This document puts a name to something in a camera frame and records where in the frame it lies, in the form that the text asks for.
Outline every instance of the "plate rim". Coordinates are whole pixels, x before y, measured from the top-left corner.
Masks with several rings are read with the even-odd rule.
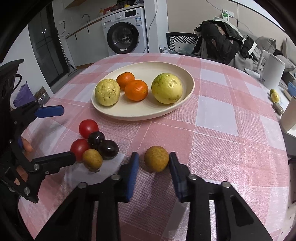
[[[192,78],[192,80],[193,80],[193,88],[192,88],[191,92],[188,94],[188,96],[187,96],[186,98],[184,98],[183,100],[181,100],[181,101],[180,101],[179,103],[177,103],[176,105],[172,105],[172,106],[168,107],[168,108],[165,109],[165,110],[170,110],[170,109],[172,109],[172,108],[175,108],[176,106],[179,106],[181,103],[183,103],[183,102],[185,102],[187,99],[189,99],[189,97],[192,95],[192,93],[193,93],[193,91],[194,91],[194,89],[195,89],[195,81],[194,81],[194,77],[192,76],[191,73],[189,73],[189,72],[188,72],[186,69],[184,69],[183,67],[178,66],[178,65],[176,65],[176,64],[172,64],[172,63],[167,63],[167,62],[162,62],[162,61],[144,61],[144,62],[138,62],[138,63],[129,64],[129,65],[126,65],[126,66],[120,67],[120,68],[118,68],[118,69],[115,69],[115,70],[111,71],[110,73],[108,73],[107,75],[111,74],[111,73],[114,72],[114,71],[117,71],[117,70],[123,69],[123,68],[125,68],[125,67],[127,67],[127,66],[131,66],[131,65],[135,65],[135,64],[141,64],[141,63],[164,63],[164,64],[169,64],[169,65],[174,65],[174,66],[177,66],[177,67],[179,67],[179,68],[185,70],[185,71],[191,76],[191,78]],[[107,75],[105,75],[105,76],[104,76],[104,77],[103,77],[98,83],[100,83],[102,80],[104,80],[105,77],[106,77]],[[91,103],[92,103],[92,105],[94,106],[94,108],[95,108],[97,111],[99,111],[100,113],[102,113],[102,114],[104,114],[104,115],[107,115],[107,116],[110,116],[110,117],[115,117],[115,118],[116,118],[116,117],[118,117],[118,118],[138,118],[138,117],[146,117],[146,116],[149,116],[149,115],[155,115],[155,114],[158,114],[158,113],[160,113],[160,112],[163,111],[163,110],[162,110],[162,111],[158,111],[158,112],[153,113],[153,114],[137,115],[137,116],[132,116],[132,117],[119,116],[119,115],[110,115],[110,114],[103,113],[102,111],[98,110],[97,107],[94,105],[93,97],[94,97],[94,92],[95,92],[96,86],[94,87],[94,90],[92,91],[92,95],[91,95]]]

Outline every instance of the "red tomato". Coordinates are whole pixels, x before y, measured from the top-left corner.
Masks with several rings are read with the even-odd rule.
[[[76,161],[81,162],[83,153],[88,149],[90,149],[90,146],[89,146],[87,140],[78,139],[73,142],[73,144],[71,145],[70,151],[75,154]]]
[[[79,125],[79,133],[83,138],[87,139],[89,134],[98,131],[98,124],[94,120],[83,120]]]

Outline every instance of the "hand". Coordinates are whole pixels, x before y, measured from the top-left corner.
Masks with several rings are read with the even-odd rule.
[[[28,158],[29,154],[33,151],[33,148],[31,146],[31,144],[25,138],[21,137],[21,139],[22,139],[23,148],[25,150],[24,155],[26,158]],[[17,170],[18,174],[21,176],[21,178],[26,182],[28,179],[28,174],[26,173],[26,171],[21,166],[18,166],[16,168],[16,170]],[[20,184],[18,179],[15,179],[14,183],[16,185]]]

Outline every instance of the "pink and white tablecloth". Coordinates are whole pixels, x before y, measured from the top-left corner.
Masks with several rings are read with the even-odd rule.
[[[176,64],[191,73],[195,90],[188,101],[172,113],[146,121],[119,121],[100,114],[90,100],[96,84],[113,70],[145,61]],[[65,113],[36,119],[24,132],[35,149],[33,157],[69,151],[80,138],[78,126],[84,119],[95,120],[107,139],[117,142],[119,154],[108,164],[104,162],[96,174],[89,174],[83,164],[74,164],[47,176],[37,204],[22,198],[19,210],[34,238],[79,182],[101,182],[132,151],[143,160],[149,147],[160,145],[175,151],[191,173],[206,181],[229,181],[277,240],[289,190],[285,145],[271,102],[246,73],[180,55],[115,55],[82,71],[48,105],[63,105]],[[188,214],[189,205],[176,199],[168,170],[155,174],[140,168],[132,200],[119,204],[122,240],[185,240]]]

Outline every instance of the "plate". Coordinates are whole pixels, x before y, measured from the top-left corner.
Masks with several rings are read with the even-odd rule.
[[[124,91],[121,91],[119,100],[116,104],[112,106],[102,106],[97,102],[94,96],[95,88],[91,97],[92,104],[99,112],[119,120],[141,121],[170,113],[188,100],[195,86],[192,75],[185,69],[174,64],[163,62],[141,62],[130,64],[107,74],[103,79],[116,80],[117,77],[124,72],[133,73],[136,79],[143,80],[148,85],[149,93],[144,100],[138,102],[129,100],[125,96]],[[162,104],[158,102],[152,94],[151,84],[155,77],[161,73],[174,74],[182,83],[183,94],[174,104]]]

